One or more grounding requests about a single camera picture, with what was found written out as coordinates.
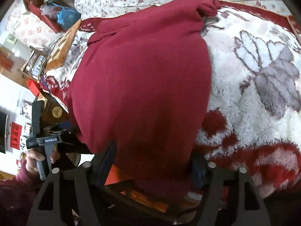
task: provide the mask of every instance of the wall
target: wall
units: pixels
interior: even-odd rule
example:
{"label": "wall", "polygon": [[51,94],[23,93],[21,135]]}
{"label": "wall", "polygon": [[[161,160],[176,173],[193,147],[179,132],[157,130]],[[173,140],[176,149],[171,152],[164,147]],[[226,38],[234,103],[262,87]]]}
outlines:
{"label": "wall", "polygon": [[[30,90],[11,81],[3,75],[0,75],[0,111],[8,115],[8,131],[11,131],[11,123],[15,122],[22,127],[31,121],[20,115],[20,104],[22,100],[33,102],[35,97]],[[10,135],[6,138],[6,154],[0,153],[0,170],[6,173],[16,175],[16,159],[20,157],[20,150],[10,147]]]}
{"label": "wall", "polygon": [[14,54],[16,54],[16,52],[19,52],[18,58],[23,59],[25,62],[31,56],[32,50],[30,49],[30,47],[26,46],[20,40],[17,40],[15,44],[12,44],[5,40],[3,46]]}
{"label": "wall", "polygon": [[21,69],[22,66],[25,64],[25,59],[21,58],[21,57],[16,57],[13,52],[11,52],[10,50],[8,50],[5,47],[1,47],[0,51],[7,57],[9,58],[11,61],[14,62],[14,66],[12,67],[11,71],[8,71],[6,69],[2,69],[0,70],[1,74],[4,75],[5,77],[7,77],[8,79],[14,81],[15,83],[18,83],[19,85],[23,86],[23,87],[27,87],[26,84],[26,78],[22,78],[22,74],[18,71],[18,69]]}
{"label": "wall", "polygon": [[8,18],[10,16],[11,12],[13,11],[13,9],[15,8],[15,6],[18,4],[18,2],[20,2],[20,0],[15,0],[13,2],[13,4],[10,6],[8,11],[4,15],[3,19],[0,21],[0,44],[1,45],[4,44],[6,38],[9,34],[9,31],[6,30],[6,25],[7,25]]}

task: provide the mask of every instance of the bed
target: bed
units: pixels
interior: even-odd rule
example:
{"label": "bed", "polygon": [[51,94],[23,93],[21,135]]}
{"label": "bed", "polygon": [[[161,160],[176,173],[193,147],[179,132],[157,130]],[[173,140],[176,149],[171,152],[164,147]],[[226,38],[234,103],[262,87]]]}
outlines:
{"label": "bed", "polygon": [[[83,19],[113,18],[169,1],[75,0],[75,7]],[[201,34],[213,80],[196,144],[219,166],[245,167],[266,197],[301,178],[300,31],[281,0],[220,1],[222,9],[205,20]],[[64,65],[41,77],[66,110],[68,87],[91,35],[78,31]]]}

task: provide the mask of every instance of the screw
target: screw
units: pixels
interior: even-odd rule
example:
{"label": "screw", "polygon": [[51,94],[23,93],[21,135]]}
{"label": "screw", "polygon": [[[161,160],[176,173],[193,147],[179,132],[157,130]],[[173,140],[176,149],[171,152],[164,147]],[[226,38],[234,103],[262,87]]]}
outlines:
{"label": "screw", "polygon": [[246,168],[241,167],[241,168],[239,168],[239,171],[240,171],[241,173],[246,173]]}
{"label": "screw", "polygon": [[216,164],[214,162],[208,162],[208,167],[214,168]]}
{"label": "screw", "polygon": [[52,169],[52,173],[54,173],[54,174],[55,174],[55,173],[58,173],[59,171],[60,171],[60,169],[57,168],[57,167]]}
{"label": "screw", "polygon": [[91,166],[91,162],[89,162],[89,161],[86,161],[82,164],[82,167],[85,167],[85,168],[87,168],[89,166]]}

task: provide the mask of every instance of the blue plastic bag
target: blue plastic bag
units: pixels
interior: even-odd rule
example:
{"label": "blue plastic bag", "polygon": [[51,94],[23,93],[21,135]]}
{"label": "blue plastic bag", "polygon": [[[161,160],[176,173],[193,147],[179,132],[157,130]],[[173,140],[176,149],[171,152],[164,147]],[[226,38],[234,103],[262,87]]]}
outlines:
{"label": "blue plastic bag", "polygon": [[68,30],[71,26],[73,26],[82,16],[76,9],[70,7],[59,6],[54,4],[55,6],[61,7],[62,11],[58,13],[58,23],[65,30]]}

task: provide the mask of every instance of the red sweater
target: red sweater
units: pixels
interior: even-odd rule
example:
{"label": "red sweater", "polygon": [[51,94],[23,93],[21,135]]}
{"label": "red sweater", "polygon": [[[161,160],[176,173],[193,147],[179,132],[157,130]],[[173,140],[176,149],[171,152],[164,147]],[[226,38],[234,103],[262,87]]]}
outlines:
{"label": "red sweater", "polygon": [[202,16],[219,8],[174,0],[95,22],[67,100],[92,152],[116,140],[115,165],[134,179],[186,178],[211,87]]}
{"label": "red sweater", "polygon": [[19,174],[13,179],[0,180],[0,224],[24,226],[33,202],[42,186],[39,176],[33,176],[23,162]]}

